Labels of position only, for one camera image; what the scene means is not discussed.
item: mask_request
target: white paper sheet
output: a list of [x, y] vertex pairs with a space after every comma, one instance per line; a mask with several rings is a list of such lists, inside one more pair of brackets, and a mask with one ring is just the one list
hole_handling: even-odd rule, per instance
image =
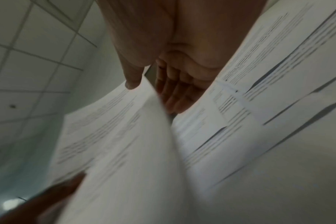
[[336, 0], [281, 0], [264, 13], [218, 80], [246, 93], [336, 10]]
[[104, 141], [113, 138], [155, 92], [146, 78], [128, 91], [124, 83], [107, 96], [67, 114], [48, 175], [53, 185], [88, 169]]
[[194, 192], [202, 195], [335, 102], [320, 93], [311, 94], [264, 126], [243, 107], [237, 113], [227, 113], [227, 127], [184, 159]]
[[173, 120], [172, 131], [182, 158], [198, 149], [227, 125], [208, 93], [209, 90], [191, 108]]
[[229, 91], [264, 124], [335, 77], [336, 13], [250, 91]]
[[58, 223], [196, 223], [184, 169], [156, 96], [93, 166]]

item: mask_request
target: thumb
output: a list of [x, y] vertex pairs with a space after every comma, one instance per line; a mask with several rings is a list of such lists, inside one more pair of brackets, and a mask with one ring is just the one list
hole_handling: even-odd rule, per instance
[[119, 55], [120, 63], [126, 78], [126, 88], [134, 89], [138, 87], [141, 83], [144, 67], [133, 65], [119, 51], [117, 51], [117, 54]]

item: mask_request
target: paper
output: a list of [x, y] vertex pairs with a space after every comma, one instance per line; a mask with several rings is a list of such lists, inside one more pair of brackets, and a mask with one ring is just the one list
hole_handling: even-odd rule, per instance
[[209, 90], [191, 108], [177, 115], [172, 131], [179, 144], [182, 158], [197, 150], [216, 132], [226, 127], [226, 122], [213, 104]]
[[101, 154], [104, 141], [113, 138], [132, 119], [154, 90], [146, 78], [127, 90], [124, 83], [107, 96], [67, 114], [51, 162], [48, 184], [53, 185], [88, 169]]
[[156, 96], [93, 166], [58, 223], [195, 223], [168, 119]]
[[230, 93], [261, 123], [336, 77], [336, 12], [247, 93]]
[[218, 80], [241, 94], [246, 93], [335, 10], [336, 0], [279, 1], [257, 20]]
[[335, 100], [320, 93], [311, 94], [264, 126], [244, 108], [228, 114], [227, 127], [184, 159], [194, 192], [203, 195], [332, 103]]

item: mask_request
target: light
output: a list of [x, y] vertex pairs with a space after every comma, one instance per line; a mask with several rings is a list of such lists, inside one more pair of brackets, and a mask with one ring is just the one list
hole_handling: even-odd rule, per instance
[[21, 200], [19, 198], [10, 199], [8, 201], [3, 202], [2, 207], [3, 207], [3, 210], [8, 211], [8, 210], [14, 209], [15, 207], [17, 207], [22, 202], [23, 202], [23, 200]]

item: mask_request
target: hand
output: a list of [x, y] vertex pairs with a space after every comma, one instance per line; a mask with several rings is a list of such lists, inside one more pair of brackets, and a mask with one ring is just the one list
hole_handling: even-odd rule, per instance
[[99, 0], [128, 89], [158, 64], [169, 113], [192, 106], [233, 56], [266, 0]]
[[69, 197], [77, 190], [85, 174], [55, 185], [0, 217], [0, 224], [37, 223], [37, 218], [52, 205]]

